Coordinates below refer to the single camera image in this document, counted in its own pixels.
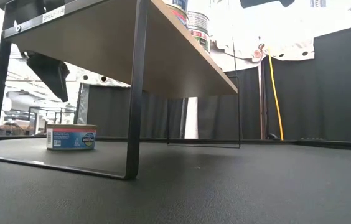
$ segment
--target can lid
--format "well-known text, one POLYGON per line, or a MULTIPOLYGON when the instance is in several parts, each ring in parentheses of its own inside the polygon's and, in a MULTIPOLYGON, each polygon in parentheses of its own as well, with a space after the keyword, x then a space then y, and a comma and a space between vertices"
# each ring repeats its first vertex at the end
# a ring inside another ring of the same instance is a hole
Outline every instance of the can lid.
POLYGON ((47 124, 47 128, 96 129, 96 125, 91 125, 91 124, 47 124))

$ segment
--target label on table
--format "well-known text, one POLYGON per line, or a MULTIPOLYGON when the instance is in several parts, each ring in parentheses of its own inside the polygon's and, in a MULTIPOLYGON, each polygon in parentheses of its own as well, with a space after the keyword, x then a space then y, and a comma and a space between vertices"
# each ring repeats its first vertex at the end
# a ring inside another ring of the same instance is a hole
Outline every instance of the label on table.
POLYGON ((95 130, 47 128, 47 149, 94 149, 95 130))
POLYGON ((63 16, 65 15, 65 6, 61 6, 59 8, 56 8, 52 11, 49 11, 45 14, 43 14, 43 21, 42 23, 45 23, 45 22, 48 22, 48 21, 51 21, 55 18, 58 18, 60 16, 63 16))

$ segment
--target tin can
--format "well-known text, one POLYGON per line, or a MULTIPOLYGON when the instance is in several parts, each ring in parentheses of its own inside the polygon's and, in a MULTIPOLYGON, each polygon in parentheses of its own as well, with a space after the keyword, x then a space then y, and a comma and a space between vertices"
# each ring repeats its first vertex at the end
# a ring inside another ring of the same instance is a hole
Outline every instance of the tin can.
POLYGON ((188 12, 189 18, 188 29, 201 30, 202 32, 208 34, 208 23, 209 19, 205 14, 199 12, 188 12))
POLYGON ((95 125, 47 124, 47 149, 90 150, 95 147, 95 125))
POLYGON ((167 5, 177 7, 183 10, 184 12, 187 11, 188 0, 163 0, 163 2, 167 5))
POLYGON ((189 29, 196 41, 206 50, 210 55, 210 36, 201 30, 189 29))
POLYGON ((189 20, 188 16, 183 11, 182 9, 179 9, 178 7, 174 7, 173 5, 167 5, 171 12, 177 17, 178 20, 180 20, 181 24, 184 25, 185 27, 188 27, 189 20))

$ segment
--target wire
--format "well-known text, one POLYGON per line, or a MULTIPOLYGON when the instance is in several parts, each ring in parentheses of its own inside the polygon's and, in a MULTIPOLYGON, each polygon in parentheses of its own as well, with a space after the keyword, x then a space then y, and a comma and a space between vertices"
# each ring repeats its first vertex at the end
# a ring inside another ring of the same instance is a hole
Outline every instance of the wire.
POLYGON ((271 70, 271 80, 273 82, 273 90, 274 90, 274 97, 275 97, 275 104, 276 104, 276 111, 278 112, 278 121, 279 121, 279 132, 281 133, 281 140, 283 141, 283 128, 282 128, 282 119, 281 119, 281 112, 279 110, 278 104, 278 97, 276 96, 276 88, 275 88, 275 81, 274 81, 274 70, 273 70, 273 62, 271 60, 271 54, 268 51, 268 58, 269 58, 269 69, 271 70))

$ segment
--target metal table frame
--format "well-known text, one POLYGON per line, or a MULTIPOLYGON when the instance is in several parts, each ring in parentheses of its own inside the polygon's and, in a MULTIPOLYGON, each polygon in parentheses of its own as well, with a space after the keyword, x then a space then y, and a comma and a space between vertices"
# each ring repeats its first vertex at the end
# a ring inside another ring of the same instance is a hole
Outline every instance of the metal table frame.
MULTIPOLYGON (((6 4, 4 10, 4 21, 2 30, 14 26, 16 16, 16 0, 6 4)), ((79 167, 56 166, 36 161, 23 161, 0 157, 1 162, 10 162, 27 166, 41 167, 46 169, 61 170, 78 174, 109 177, 120 180, 135 179, 138 174, 139 165, 139 135, 141 126, 141 101, 143 93, 144 58, 146 43, 147 13, 150 0, 136 0, 136 23, 134 26, 134 49, 133 69, 131 77, 131 94, 129 108, 129 126, 127 139, 126 171, 123 175, 114 174, 103 170, 92 170, 79 167)), ((8 64, 11 53, 11 43, 4 40, 3 34, 0 39, 0 113, 4 88, 7 79, 8 64)))

